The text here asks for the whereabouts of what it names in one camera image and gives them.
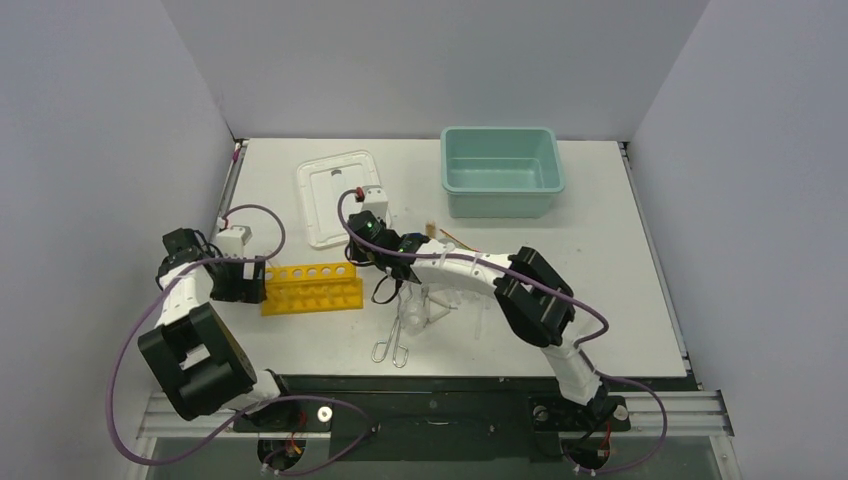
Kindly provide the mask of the yellow test tube rack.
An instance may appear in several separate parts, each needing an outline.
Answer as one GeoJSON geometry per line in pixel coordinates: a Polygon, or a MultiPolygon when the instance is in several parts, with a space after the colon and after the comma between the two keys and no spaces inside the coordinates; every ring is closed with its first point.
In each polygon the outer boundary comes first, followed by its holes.
{"type": "Polygon", "coordinates": [[[269,267],[262,316],[358,310],[363,280],[348,262],[269,267]]]}

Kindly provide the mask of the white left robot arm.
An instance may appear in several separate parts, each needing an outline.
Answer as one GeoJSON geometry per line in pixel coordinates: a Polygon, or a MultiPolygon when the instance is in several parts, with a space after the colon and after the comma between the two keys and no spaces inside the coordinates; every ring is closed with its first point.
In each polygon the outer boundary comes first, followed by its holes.
{"type": "Polygon", "coordinates": [[[298,402],[273,371],[253,367],[214,308],[215,302],[265,300],[264,263],[239,261],[251,237],[241,225],[212,241],[189,228],[164,235],[167,255],[156,280],[165,298],[154,328],[137,345],[181,418],[244,409],[255,423],[285,430],[297,420],[298,402]]]}

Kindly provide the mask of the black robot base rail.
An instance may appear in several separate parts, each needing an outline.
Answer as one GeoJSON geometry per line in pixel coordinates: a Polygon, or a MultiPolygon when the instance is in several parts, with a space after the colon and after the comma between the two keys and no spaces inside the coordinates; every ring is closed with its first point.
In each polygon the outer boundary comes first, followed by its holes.
{"type": "Polygon", "coordinates": [[[315,376],[284,378],[296,400],[234,424],[289,463],[318,440],[344,461],[489,461],[564,455],[598,466],[631,422],[623,396],[601,389],[579,406],[547,377],[315,376]]]}

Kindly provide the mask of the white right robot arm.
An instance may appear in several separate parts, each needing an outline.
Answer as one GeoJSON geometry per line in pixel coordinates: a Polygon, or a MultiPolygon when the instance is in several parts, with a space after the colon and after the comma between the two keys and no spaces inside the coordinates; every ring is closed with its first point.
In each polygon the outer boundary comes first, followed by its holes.
{"type": "Polygon", "coordinates": [[[422,234],[399,235],[370,211],[346,216],[342,225],[352,251],[399,282],[433,284],[494,300],[511,332],[546,358],[565,399],[566,418],[588,427],[603,415],[608,387],[583,351],[583,339],[569,327],[578,310],[598,320],[603,331],[609,323],[575,298],[537,250],[491,254],[451,248],[422,234]]]}

